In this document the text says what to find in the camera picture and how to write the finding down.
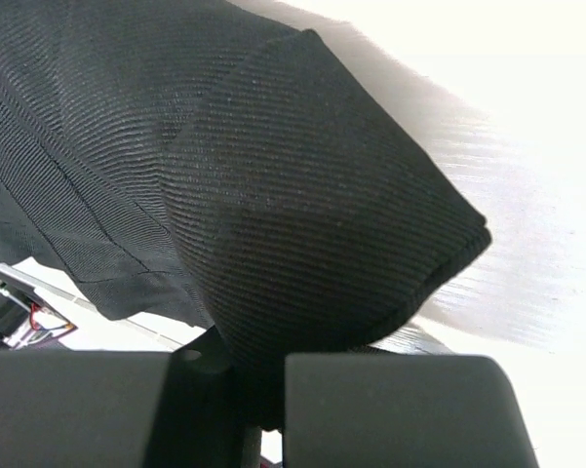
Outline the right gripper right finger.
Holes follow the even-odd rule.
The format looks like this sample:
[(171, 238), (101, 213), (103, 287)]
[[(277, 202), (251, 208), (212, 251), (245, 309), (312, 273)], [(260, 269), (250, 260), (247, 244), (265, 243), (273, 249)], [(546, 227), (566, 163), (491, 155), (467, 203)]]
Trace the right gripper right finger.
[(288, 467), (535, 467), (513, 386), (473, 355), (291, 354)]

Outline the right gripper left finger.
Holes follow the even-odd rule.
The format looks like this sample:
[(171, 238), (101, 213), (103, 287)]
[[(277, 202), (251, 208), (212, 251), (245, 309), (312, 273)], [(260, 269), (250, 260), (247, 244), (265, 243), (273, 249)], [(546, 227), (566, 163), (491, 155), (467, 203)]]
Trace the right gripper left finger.
[(0, 467), (256, 467), (215, 330), (172, 353), (0, 351)]

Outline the black pleated skirt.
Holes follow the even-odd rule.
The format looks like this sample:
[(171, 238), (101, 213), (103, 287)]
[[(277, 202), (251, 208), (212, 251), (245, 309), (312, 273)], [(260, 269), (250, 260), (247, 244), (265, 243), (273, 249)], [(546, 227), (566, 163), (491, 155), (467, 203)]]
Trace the black pleated skirt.
[(404, 325), (485, 218), (312, 30), (225, 1), (0, 1), (0, 263), (218, 329), (252, 423), (284, 361)]

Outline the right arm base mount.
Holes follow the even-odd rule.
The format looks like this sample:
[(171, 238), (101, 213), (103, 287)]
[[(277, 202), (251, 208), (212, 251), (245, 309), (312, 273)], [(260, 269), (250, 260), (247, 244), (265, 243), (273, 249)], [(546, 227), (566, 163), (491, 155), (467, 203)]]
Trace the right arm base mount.
[(54, 308), (0, 283), (0, 350), (66, 349), (61, 341), (77, 331)]

